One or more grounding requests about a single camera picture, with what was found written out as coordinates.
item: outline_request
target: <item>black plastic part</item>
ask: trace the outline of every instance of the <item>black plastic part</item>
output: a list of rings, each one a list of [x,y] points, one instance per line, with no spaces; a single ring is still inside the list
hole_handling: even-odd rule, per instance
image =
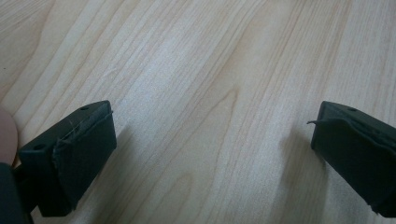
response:
[[[396,217],[396,129],[361,111],[323,102],[311,147],[383,217]]]
[[[23,171],[36,183],[42,216],[75,209],[116,146],[110,102],[103,101],[83,106],[22,147]]]
[[[23,210],[12,168],[2,162],[0,162],[0,223],[33,223]]]

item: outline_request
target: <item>black object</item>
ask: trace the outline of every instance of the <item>black object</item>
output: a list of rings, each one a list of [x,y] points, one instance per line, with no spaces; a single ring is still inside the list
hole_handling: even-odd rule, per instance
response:
[[[10,216],[17,216],[21,206],[29,214],[37,205],[43,217],[66,216],[116,146],[110,102],[83,106],[20,149],[21,165],[13,171],[14,181],[9,177],[0,185],[0,192],[17,189],[20,200],[12,196],[0,199],[0,204],[12,205],[15,213]],[[4,164],[0,168],[7,173]],[[0,223],[14,222],[1,215]]]
[[[311,147],[383,217],[396,217],[396,129],[361,111],[320,106]]]

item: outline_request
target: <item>wood grain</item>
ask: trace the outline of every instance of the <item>wood grain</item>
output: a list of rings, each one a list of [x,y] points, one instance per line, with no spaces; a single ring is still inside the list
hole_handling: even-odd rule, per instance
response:
[[[107,99],[119,147],[36,223],[393,223],[309,146],[323,100],[396,126],[393,0],[3,0],[20,145]]]

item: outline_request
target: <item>light wood surface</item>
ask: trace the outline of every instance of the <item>light wood surface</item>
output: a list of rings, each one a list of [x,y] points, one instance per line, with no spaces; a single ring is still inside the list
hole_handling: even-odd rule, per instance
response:
[[[309,146],[323,100],[396,126],[394,0],[3,0],[20,145],[109,100],[119,147],[36,223],[396,223]]]

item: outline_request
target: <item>wooden table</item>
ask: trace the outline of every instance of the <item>wooden table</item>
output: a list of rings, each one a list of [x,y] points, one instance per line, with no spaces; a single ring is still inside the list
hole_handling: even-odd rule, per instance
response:
[[[323,100],[396,126],[394,0],[3,0],[23,145],[109,100],[119,147],[35,223],[396,223],[309,146]]]

